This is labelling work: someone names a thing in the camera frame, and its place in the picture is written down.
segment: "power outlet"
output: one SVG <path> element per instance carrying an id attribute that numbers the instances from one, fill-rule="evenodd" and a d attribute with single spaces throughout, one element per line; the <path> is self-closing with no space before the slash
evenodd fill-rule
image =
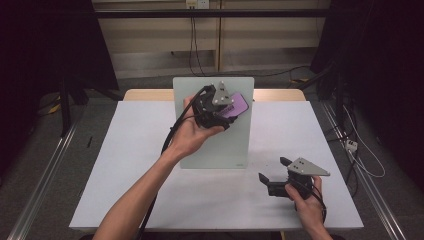
<path id="1" fill-rule="evenodd" d="M 351 152 L 356 152 L 358 149 L 358 143 L 352 140 L 347 140 L 345 144 L 346 150 L 350 150 Z"/>
<path id="2" fill-rule="evenodd" d="M 209 9 L 209 0 L 197 0 L 197 9 Z"/>

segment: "cable connector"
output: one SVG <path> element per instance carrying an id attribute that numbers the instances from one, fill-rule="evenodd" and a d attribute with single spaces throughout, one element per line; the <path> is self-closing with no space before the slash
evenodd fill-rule
<path id="1" fill-rule="evenodd" d="M 197 9 L 197 0 L 186 0 L 187 9 Z"/>
<path id="2" fill-rule="evenodd" d="M 350 150 L 352 153 L 354 153 L 356 152 L 356 150 L 358 150 L 358 143 L 352 140 L 346 140 L 345 149 Z"/>

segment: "finger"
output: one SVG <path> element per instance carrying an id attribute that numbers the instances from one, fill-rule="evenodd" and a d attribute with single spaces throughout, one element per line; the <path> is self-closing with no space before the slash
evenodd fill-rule
<path id="1" fill-rule="evenodd" d="M 291 184 L 286 184 L 286 186 L 284 186 L 284 188 L 286 189 L 286 191 L 289 194 L 290 198 L 293 199 L 293 201 L 296 203 L 296 205 L 299 206 L 299 204 L 303 204 L 304 203 L 304 200 L 300 196 L 299 192 Z"/>
<path id="2" fill-rule="evenodd" d="M 318 189 L 318 191 L 322 192 L 322 180 L 319 176 L 312 176 L 314 179 L 314 186 Z"/>

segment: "metal rail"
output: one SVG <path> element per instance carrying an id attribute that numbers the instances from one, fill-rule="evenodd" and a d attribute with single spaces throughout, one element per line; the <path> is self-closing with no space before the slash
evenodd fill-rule
<path id="1" fill-rule="evenodd" d="M 133 10 L 113 9 L 89 11 L 46 10 L 37 11 L 42 15 L 60 17 L 97 17 L 97 18 L 317 18 L 317 17 L 355 17 L 356 9 L 168 9 Z"/>
<path id="2" fill-rule="evenodd" d="M 343 135 L 340 129 L 336 127 L 337 123 L 333 117 L 335 115 L 333 108 L 328 103 L 322 103 L 322 107 L 324 109 L 325 114 L 327 115 L 329 122 L 331 123 L 332 127 L 335 129 L 337 137 L 341 138 L 342 136 L 345 136 L 346 134 Z M 343 150 L 345 150 L 342 140 L 340 140 L 340 143 L 342 145 Z M 353 163 L 354 156 L 349 151 L 347 151 L 347 154 L 349 156 L 349 161 Z M 363 162 L 359 157 L 356 160 L 363 165 Z M 358 179 L 361 181 L 362 186 L 364 187 L 371 203 L 373 204 L 390 238 L 393 240 L 406 240 L 407 238 L 405 234 L 403 233 L 403 230 L 396 216 L 390 209 L 387 202 L 384 200 L 383 196 L 381 195 L 380 191 L 378 190 L 371 176 L 363 172 L 362 169 L 358 167 L 357 164 L 355 164 L 355 170 L 358 172 Z"/>
<path id="3" fill-rule="evenodd" d="M 81 120 L 85 107 L 80 109 L 76 114 L 76 119 L 71 125 L 71 128 L 66 133 L 66 135 L 60 138 L 56 150 L 54 151 L 50 161 L 44 170 L 44 173 L 39 180 L 37 186 L 31 194 L 30 199 L 24 207 L 21 215 L 15 223 L 9 237 L 7 240 L 24 240 L 28 235 L 28 232 L 31 228 L 32 223 L 38 213 L 38 210 L 43 203 L 44 197 L 49 190 L 49 187 L 53 181 L 53 178 L 57 172 L 57 169 L 62 162 L 62 159 L 65 155 L 65 152 L 74 136 L 78 122 Z"/>

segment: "forearm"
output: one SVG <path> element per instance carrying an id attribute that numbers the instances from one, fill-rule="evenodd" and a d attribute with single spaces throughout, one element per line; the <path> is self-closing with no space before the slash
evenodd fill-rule
<path id="1" fill-rule="evenodd" d="M 323 225 L 314 228 L 305 228 L 312 240 L 331 240 L 333 239 Z"/>
<path id="2" fill-rule="evenodd" d="M 131 239 L 160 187 L 182 157 L 172 149 L 113 205 L 96 231 L 94 239 Z"/>

